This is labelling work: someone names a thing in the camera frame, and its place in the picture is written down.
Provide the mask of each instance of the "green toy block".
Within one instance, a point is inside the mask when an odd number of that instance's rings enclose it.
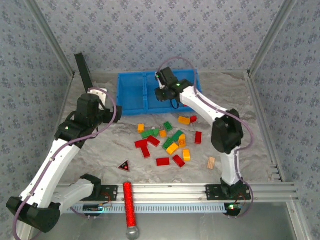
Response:
[[[158,137],[159,136],[159,128],[153,129],[153,136]]]
[[[163,148],[164,150],[167,150],[167,148],[170,147],[173,143],[174,143],[174,141],[172,140],[171,137],[169,137],[169,138],[165,141],[165,143],[163,144],[162,148]]]
[[[173,127],[172,127],[172,125],[170,124],[170,122],[165,122],[164,124],[163,124],[163,126],[164,126],[164,128],[168,131],[168,132],[170,132],[172,129],[173,129]]]
[[[146,139],[154,134],[153,130],[144,131],[141,133],[142,139]]]
[[[175,135],[173,135],[172,140],[177,142],[179,140],[179,137],[184,134],[181,130],[178,130]]]

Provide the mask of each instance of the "patterned wallpaper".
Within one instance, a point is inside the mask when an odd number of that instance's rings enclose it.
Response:
[[[283,0],[37,0],[73,69],[154,70],[184,56],[200,70],[248,69]],[[184,68],[178,61],[175,68]]]
[[[10,196],[51,147],[69,77],[23,0],[0,1],[0,239],[12,239]]]
[[[301,0],[260,66],[255,82],[287,181],[297,183],[320,239],[320,2]]]

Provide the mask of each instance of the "warning triangle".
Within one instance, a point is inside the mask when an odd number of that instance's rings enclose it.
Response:
[[[118,169],[130,172],[129,170],[129,160],[125,161],[124,163],[122,163],[120,166],[118,166]]]

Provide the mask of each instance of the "blue plastic bin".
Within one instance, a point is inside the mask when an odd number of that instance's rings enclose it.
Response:
[[[155,89],[159,87],[155,79],[155,71],[129,72],[118,74],[116,104],[122,106],[122,115],[132,116],[139,114],[164,114],[192,112],[190,107],[180,103],[178,109],[172,108],[170,101],[158,101]],[[173,70],[179,81],[187,79],[194,83],[192,69]],[[196,71],[197,88],[202,92],[198,71]]]

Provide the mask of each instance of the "red cylinder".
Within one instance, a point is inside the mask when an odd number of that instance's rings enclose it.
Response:
[[[128,228],[136,227],[134,196],[133,196],[133,193],[132,193],[131,182],[125,182],[123,184],[123,193],[124,193],[126,226]]]

